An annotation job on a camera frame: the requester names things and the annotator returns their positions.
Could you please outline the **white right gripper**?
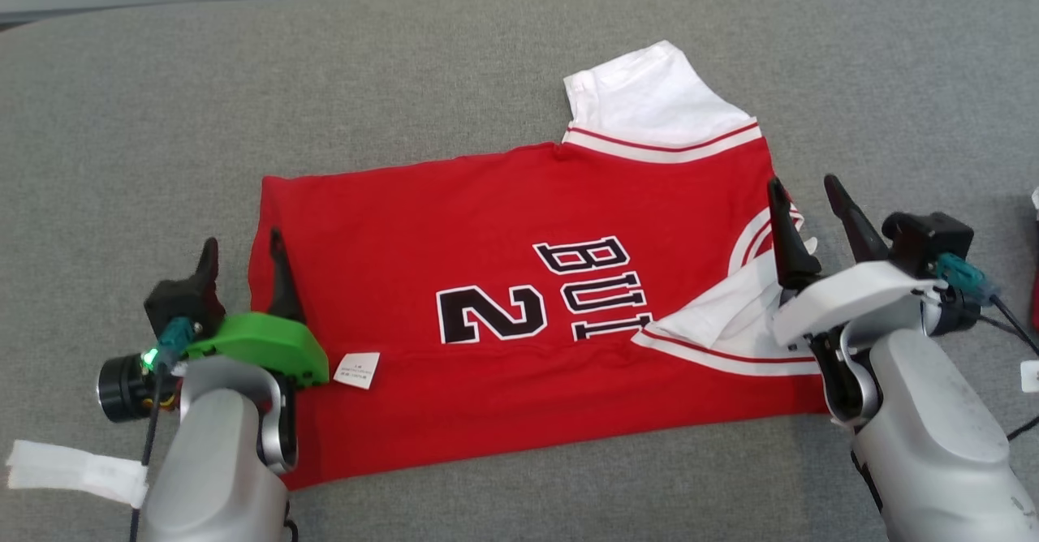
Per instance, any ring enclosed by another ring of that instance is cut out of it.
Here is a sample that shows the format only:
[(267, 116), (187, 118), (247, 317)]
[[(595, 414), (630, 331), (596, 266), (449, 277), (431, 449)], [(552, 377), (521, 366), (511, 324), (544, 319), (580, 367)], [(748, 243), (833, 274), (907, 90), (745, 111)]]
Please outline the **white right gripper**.
[(847, 193), (840, 177), (826, 174), (824, 188), (831, 212), (845, 231), (847, 245), (860, 263), (821, 280), (821, 264), (808, 252), (795, 227), (793, 206), (782, 181), (772, 177), (768, 183), (777, 282), (784, 290), (803, 290), (773, 317), (772, 332), (782, 346), (887, 307), (914, 290), (945, 287), (943, 280), (917, 279), (886, 261), (886, 242)]

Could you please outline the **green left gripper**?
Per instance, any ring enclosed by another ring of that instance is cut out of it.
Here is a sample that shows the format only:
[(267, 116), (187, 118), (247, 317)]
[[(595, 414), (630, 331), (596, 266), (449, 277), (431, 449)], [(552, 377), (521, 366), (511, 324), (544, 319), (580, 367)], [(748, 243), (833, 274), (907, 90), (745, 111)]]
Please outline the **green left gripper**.
[[(246, 311), (227, 317), (211, 338), (197, 338), (187, 347), (188, 359), (214, 355), (260, 365), (282, 373), (296, 388), (330, 383), (328, 357), (315, 335), (305, 326), (304, 307), (297, 293), (295, 279), (282, 232), (272, 228), (269, 236), (272, 260), (272, 295), (267, 313)], [(203, 243), (194, 283), (214, 286), (219, 273), (218, 239), (207, 238)]]

